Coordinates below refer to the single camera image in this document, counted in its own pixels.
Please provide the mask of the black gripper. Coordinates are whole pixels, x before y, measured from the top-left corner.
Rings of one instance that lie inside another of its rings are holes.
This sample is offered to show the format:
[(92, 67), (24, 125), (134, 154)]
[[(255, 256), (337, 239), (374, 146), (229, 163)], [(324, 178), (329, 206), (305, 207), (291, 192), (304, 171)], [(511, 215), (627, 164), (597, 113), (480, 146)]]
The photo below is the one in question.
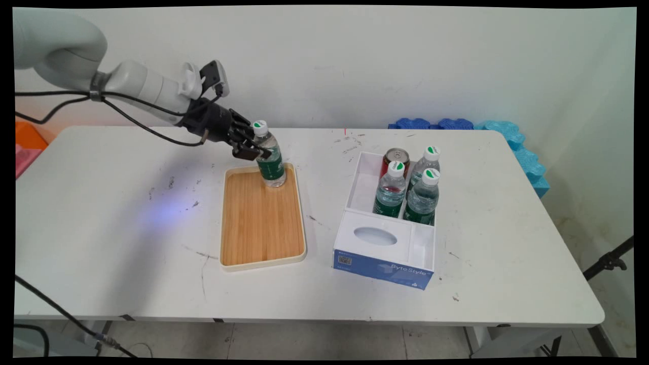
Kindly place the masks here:
[(245, 136), (254, 134), (250, 120), (206, 98), (190, 102), (187, 113), (181, 118), (181, 127), (200, 137), (208, 131), (206, 139), (229, 144), (236, 159), (255, 160), (260, 155), (260, 149)]

